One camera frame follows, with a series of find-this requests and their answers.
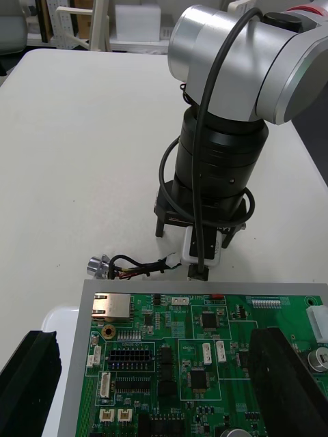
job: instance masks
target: red stripe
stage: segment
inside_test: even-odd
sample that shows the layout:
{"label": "red stripe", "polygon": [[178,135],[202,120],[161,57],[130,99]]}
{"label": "red stripe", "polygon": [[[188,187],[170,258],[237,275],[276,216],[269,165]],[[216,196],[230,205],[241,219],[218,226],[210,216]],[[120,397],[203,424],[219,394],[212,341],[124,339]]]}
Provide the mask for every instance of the red stripe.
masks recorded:
{"label": "red stripe", "polygon": [[295,10],[313,12],[314,14],[318,14],[321,16],[328,16],[328,12],[326,11],[326,9],[320,8],[320,6],[300,5],[300,6],[294,6],[293,8],[288,9],[288,11],[295,11]]}

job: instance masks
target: black connector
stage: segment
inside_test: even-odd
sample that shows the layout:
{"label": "black connector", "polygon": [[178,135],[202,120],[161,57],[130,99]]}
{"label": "black connector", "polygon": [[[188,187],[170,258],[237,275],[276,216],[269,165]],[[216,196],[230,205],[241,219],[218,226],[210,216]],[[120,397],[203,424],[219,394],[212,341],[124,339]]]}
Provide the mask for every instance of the black connector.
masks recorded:
{"label": "black connector", "polygon": [[205,266],[203,273],[199,273],[198,265],[191,264],[188,269],[188,278],[197,279],[198,281],[208,281],[208,273],[209,273],[208,267]]}

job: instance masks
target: wire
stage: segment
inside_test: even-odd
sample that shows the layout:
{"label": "wire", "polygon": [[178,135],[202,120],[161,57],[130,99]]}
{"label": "wire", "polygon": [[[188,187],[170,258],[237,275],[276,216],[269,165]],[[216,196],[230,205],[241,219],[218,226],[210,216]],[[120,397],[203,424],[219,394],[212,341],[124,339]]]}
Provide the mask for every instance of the wire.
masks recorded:
{"label": "wire", "polygon": [[258,8],[252,8],[245,15],[239,18],[235,26],[224,40],[215,60],[210,69],[208,78],[206,80],[200,109],[197,116],[195,136],[193,138],[193,160],[192,160],[192,185],[193,185],[193,213],[195,216],[195,229],[197,238],[198,251],[198,272],[200,274],[204,271],[205,255],[204,255],[204,235],[202,222],[202,198],[200,186],[200,159],[202,151],[202,133],[205,126],[208,106],[212,97],[212,92],[217,81],[217,77],[221,67],[229,53],[231,46],[238,37],[239,33],[244,29],[245,25],[255,16],[260,20],[263,18],[262,12]]}
{"label": "wire", "polygon": [[[161,191],[163,193],[164,198],[166,198],[166,200],[169,202],[171,207],[173,209],[175,209],[175,211],[177,211],[177,213],[179,213],[182,217],[184,217],[185,219],[187,219],[191,223],[194,223],[195,217],[192,214],[189,214],[189,212],[187,212],[183,208],[181,208],[172,199],[171,195],[169,194],[169,192],[167,191],[166,186],[165,186],[165,181],[164,181],[165,164],[166,164],[167,158],[169,157],[169,154],[177,146],[178,143],[179,143],[179,137],[176,138],[169,145],[169,147],[166,149],[166,151],[161,159],[161,164],[159,165],[159,186],[161,187]],[[251,218],[251,216],[253,215],[254,210],[255,210],[255,199],[254,199],[254,196],[252,195],[251,191],[248,188],[244,189],[244,194],[248,197],[248,200],[249,200],[249,209],[248,209],[247,213],[244,215],[244,217],[241,217],[238,220],[234,220],[234,221],[216,221],[216,222],[214,222],[214,221],[203,220],[203,222],[202,222],[203,225],[209,226],[209,227],[236,227],[236,226],[242,225],[247,220],[249,220]]]}
{"label": "wire", "polygon": [[[136,267],[132,267],[132,268],[117,267],[115,265],[115,261],[117,261],[118,259],[125,259],[126,261],[128,261],[129,263],[133,264]],[[170,267],[166,264],[166,261],[167,261],[167,257],[163,259],[159,259],[156,262],[142,264],[128,256],[116,255],[115,257],[111,258],[111,260],[109,261],[107,278],[115,279],[116,277],[118,277],[119,279],[131,279],[132,277],[139,276],[141,274],[146,274],[147,276],[150,276],[150,273],[153,272],[164,273],[164,270],[173,270],[180,265],[179,263],[173,267]]]}
{"label": "wire", "polygon": [[181,91],[182,91],[182,97],[183,97],[183,100],[187,103],[187,104],[190,104],[191,106],[193,105],[193,104],[195,104],[195,102],[193,101],[193,99],[190,97],[190,96],[188,96],[188,94],[186,93],[186,83],[181,83],[180,84],[180,89],[181,89]]}

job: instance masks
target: silver metal frame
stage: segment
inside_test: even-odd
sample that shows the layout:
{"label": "silver metal frame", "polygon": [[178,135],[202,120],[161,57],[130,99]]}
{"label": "silver metal frame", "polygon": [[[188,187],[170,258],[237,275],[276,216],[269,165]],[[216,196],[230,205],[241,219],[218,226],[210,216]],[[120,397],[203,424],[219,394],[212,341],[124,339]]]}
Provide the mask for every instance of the silver metal frame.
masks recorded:
{"label": "silver metal frame", "polygon": [[320,296],[328,305],[327,284],[301,283],[214,283],[169,281],[99,281],[84,282],[72,358],[57,437],[75,437],[80,398],[89,345],[92,306],[95,293],[132,294],[244,294],[252,296]]}

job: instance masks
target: white container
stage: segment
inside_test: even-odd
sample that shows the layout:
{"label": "white container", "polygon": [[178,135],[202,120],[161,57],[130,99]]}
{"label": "white container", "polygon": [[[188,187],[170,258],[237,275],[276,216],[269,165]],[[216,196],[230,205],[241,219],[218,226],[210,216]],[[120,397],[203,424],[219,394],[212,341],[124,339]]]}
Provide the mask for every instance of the white container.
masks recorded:
{"label": "white container", "polygon": [[115,15],[119,41],[159,41],[161,9],[157,4],[116,5]]}

